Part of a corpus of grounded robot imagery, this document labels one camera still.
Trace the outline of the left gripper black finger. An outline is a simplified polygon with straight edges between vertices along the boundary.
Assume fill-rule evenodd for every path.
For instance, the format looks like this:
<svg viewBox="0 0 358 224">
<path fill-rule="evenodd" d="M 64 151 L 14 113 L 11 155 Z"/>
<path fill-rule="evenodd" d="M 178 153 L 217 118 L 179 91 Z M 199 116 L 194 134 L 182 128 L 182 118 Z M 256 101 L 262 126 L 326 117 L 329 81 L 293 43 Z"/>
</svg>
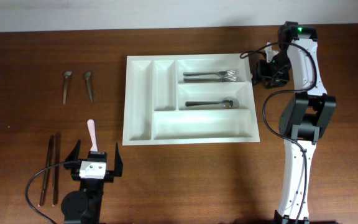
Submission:
<svg viewBox="0 0 358 224">
<path fill-rule="evenodd" d="M 78 165 L 81 163 L 78 158 L 79 152 L 80 152 L 80 147 L 81 147 L 81 141 L 78 140 L 76 142 L 75 147 L 69 153 L 69 155 L 66 157 L 66 159 L 64 161 L 65 164 L 63 166 L 66 170 L 76 169 L 78 167 Z"/>
<path fill-rule="evenodd" d="M 115 147 L 115 155 L 114 155 L 114 176 L 115 177 L 121 177 L 123 173 L 123 161 L 121 159 L 121 155 L 119 153 L 119 146 L 118 143 L 116 143 Z"/>
</svg>

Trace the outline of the metal fork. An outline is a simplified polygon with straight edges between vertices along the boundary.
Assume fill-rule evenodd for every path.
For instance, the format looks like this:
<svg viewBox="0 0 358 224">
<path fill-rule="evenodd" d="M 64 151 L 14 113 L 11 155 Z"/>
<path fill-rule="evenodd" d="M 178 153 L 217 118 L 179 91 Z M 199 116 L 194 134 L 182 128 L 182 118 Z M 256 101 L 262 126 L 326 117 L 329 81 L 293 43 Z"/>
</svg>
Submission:
<svg viewBox="0 0 358 224">
<path fill-rule="evenodd" d="M 213 83 L 213 82 L 236 82 L 237 77 L 226 78 L 191 78 L 185 77 L 183 79 L 185 83 Z"/>
<path fill-rule="evenodd" d="M 233 76 L 237 73 L 237 70 L 223 70 L 218 72 L 183 72 L 184 77 L 195 77 L 202 75 L 216 75 L 220 78 L 226 78 Z"/>
</svg>

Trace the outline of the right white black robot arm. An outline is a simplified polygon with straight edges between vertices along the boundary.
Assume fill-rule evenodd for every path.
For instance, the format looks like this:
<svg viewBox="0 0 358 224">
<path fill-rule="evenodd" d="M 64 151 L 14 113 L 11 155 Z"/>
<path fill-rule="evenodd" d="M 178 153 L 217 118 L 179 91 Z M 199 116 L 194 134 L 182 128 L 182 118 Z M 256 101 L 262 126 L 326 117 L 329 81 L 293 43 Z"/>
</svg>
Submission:
<svg viewBox="0 0 358 224">
<path fill-rule="evenodd" d="M 283 110 L 275 135 L 284 140 L 285 173 L 279 207 L 274 223 L 309 223 L 308 186 L 313 154 L 336 109 L 336 99 L 328 95 L 319 73 L 316 29 L 286 21 L 278 29 L 279 50 L 272 44 L 256 52 L 264 57 L 257 62 L 252 83 L 266 89 L 276 88 L 271 97 L 284 94 L 292 80 L 291 100 Z"/>
</svg>

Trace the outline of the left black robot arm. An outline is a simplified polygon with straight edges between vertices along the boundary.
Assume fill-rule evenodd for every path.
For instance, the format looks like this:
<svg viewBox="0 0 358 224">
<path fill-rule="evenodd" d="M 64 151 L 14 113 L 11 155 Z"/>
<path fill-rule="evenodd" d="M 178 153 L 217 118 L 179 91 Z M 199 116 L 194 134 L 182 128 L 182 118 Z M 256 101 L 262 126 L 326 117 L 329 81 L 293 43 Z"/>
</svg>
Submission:
<svg viewBox="0 0 358 224">
<path fill-rule="evenodd" d="M 108 154 L 90 151 L 86 159 L 80 159 L 81 141 L 77 141 L 63 165 L 71 178 L 80 183 L 76 191 L 67 194 L 61 204 L 65 223 L 99 223 L 105 183 L 113 183 L 123 172 L 119 148 L 115 147 L 114 170 L 107 169 Z"/>
</svg>

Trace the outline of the right dark metal knife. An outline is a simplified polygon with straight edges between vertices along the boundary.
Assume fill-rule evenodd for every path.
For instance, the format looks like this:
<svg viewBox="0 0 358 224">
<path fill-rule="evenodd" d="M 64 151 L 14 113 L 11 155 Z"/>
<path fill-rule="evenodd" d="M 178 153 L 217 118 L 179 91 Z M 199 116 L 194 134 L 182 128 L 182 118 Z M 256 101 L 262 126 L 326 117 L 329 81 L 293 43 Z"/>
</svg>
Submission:
<svg viewBox="0 0 358 224">
<path fill-rule="evenodd" d="M 55 134 L 55 148 L 54 148 L 54 164 L 60 162 L 60 143 L 61 143 L 61 133 L 57 132 Z M 56 166 L 53 168 L 53 182 L 52 182 L 52 206 L 55 207 L 58 204 L 58 182 L 59 182 L 59 167 Z"/>
</svg>

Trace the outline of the dark metal knife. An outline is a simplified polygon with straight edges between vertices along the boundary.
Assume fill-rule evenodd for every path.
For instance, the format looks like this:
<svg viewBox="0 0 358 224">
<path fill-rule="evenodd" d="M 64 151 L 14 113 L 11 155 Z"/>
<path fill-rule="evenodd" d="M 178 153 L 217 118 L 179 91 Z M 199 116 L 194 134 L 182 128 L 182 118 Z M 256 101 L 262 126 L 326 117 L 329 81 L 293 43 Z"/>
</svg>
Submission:
<svg viewBox="0 0 358 224">
<path fill-rule="evenodd" d="M 57 132 L 55 134 L 55 148 L 54 148 L 54 164 L 60 162 L 60 143 L 61 143 L 61 133 Z M 53 168 L 53 182 L 52 182 L 52 206 L 55 207 L 58 204 L 58 182 L 59 182 L 59 167 L 56 166 Z"/>
<path fill-rule="evenodd" d="M 53 148 L 54 148 L 54 142 L 55 142 L 55 136 L 51 135 L 48 140 L 48 148 L 47 148 L 47 155 L 46 155 L 46 162 L 45 162 L 45 168 L 44 171 L 44 177 L 43 177 L 43 183 L 42 183 L 42 190 L 40 193 L 40 200 L 39 200 L 39 207 L 43 207 L 45 204 L 45 195 L 48 187 L 48 180 L 49 180 L 49 172 L 50 170 L 47 169 L 51 165 L 52 162 L 52 155 L 53 155 Z"/>
</svg>

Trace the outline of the left dark metal knife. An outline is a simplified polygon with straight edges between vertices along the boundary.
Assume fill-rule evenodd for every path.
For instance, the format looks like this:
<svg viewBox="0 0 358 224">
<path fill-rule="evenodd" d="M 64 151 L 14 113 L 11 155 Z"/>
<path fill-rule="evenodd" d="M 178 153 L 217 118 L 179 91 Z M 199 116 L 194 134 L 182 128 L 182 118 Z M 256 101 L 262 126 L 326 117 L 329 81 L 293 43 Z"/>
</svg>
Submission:
<svg viewBox="0 0 358 224">
<path fill-rule="evenodd" d="M 47 169 L 51 165 L 52 162 L 52 155 L 53 155 L 53 148 L 54 148 L 54 142 L 55 142 L 55 136 L 51 135 L 48 140 L 48 148 L 47 148 L 47 155 L 46 155 L 46 162 L 45 162 L 45 168 L 44 171 L 44 177 L 43 177 L 43 183 L 42 183 L 42 190 L 40 193 L 40 200 L 39 200 L 39 207 L 43 207 L 45 204 L 45 195 L 48 187 L 48 180 L 49 180 L 49 172 L 50 170 Z"/>
</svg>

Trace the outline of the left small metal teaspoon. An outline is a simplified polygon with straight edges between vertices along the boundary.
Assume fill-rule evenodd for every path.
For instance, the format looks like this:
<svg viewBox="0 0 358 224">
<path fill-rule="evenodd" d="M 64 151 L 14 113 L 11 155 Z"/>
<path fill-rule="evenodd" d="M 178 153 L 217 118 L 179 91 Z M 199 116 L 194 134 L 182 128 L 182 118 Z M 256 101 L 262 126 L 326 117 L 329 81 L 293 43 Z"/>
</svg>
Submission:
<svg viewBox="0 0 358 224">
<path fill-rule="evenodd" d="M 63 82 L 63 104 L 65 105 L 67 102 L 67 91 L 68 91 L 68 80 L 72 75 L 72 71 L 65 71 L 63 74 L 64 82 Z"/>
</svg>

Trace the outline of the small metal teaspoon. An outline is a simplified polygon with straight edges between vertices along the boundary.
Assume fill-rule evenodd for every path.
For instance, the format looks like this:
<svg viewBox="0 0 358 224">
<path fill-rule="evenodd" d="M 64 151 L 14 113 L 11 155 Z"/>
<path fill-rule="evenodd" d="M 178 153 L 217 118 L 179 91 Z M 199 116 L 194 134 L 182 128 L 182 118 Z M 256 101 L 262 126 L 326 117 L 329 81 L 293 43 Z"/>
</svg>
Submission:
<svg viewBox="0 0 358 224">
<path fill-rule="evenodd" d="M 68 80 L 72 75 L 72 71 L 65 71 L 63 74 L 64 82 L 63 82 L 63 104 L 65 105 L 67 102 L 67 91 L 68 91 Z"/>
<path fill-rule="evenodd" d="M 88 96 L 89 96 L 89 100 L 91 103 L 94 103 L 94 99 L 93 99 L 93 91 L 92 91 L 92 87 L 91 87 L 91 72 L 86 72 L 84 75 L 85 81 L 86 81 L 86 87 L 87 87 L 87 92 L 88 92 Z"/>
</svg>

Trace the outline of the right small metal teaspoon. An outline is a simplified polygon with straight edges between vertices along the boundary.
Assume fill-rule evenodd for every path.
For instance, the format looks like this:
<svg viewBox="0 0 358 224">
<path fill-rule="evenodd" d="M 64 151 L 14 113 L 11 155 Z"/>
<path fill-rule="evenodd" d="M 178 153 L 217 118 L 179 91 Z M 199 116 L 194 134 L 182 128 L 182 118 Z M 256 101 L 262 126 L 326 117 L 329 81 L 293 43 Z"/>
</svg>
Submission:
<svg viewBox="0 0 358 224">
<path fill-rule="evenodd" d="M 86 81 L 86 87 L 87 87 L 87 92 L 88 92 L 88 96 L 89 96 L 89 100 L 91 103 L 94 103 L 94 99 L 93 99 L 93 91 L 92 91 L 92 87 L 91 87 L 91 72 L 86 72 L 84 75 L 85 81 Z"/>
</svg>

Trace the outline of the white plastic cutlery tray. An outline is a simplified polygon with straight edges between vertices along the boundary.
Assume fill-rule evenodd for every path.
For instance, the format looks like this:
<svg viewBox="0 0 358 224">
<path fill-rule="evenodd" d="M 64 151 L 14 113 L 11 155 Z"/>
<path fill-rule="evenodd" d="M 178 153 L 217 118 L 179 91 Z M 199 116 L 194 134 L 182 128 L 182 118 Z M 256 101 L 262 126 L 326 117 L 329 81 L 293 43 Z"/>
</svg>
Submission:
<svg viewBox="0 0 358 224">
<path fill-rule="evenodd" d="M 237 70 L 236 82 L 185 83 L 183 72 Z M 220 78 L 202 75 L 191 78 Z M 128 56 L 122 142 L 130 145 L 258 142 L 249 61 L 239 54 Z M 186 107 L 235 98 L 239 107 Z"/>
</svg>

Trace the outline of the pink handled utensil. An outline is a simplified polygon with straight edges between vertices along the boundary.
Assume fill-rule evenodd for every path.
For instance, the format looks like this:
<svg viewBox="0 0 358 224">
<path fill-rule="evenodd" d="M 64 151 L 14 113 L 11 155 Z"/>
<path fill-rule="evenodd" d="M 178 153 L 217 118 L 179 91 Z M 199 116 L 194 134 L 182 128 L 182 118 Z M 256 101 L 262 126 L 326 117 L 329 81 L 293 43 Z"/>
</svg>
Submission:
<svg viewBox="0 0 358 224">
<path fill-rule="evenodd" d="M 86 123 L 87 123 L 88 131 L 89 131 L 89 135 L 90 135 L 91 143 L 92 143 L 90 151 L 97 152 L 98 145 L 97 145 L 97 140 L 96 140 L 96 126 L 95 126 L 94 120 L 89 119 L 89 120 L 87 120 Z"/>
</svg>

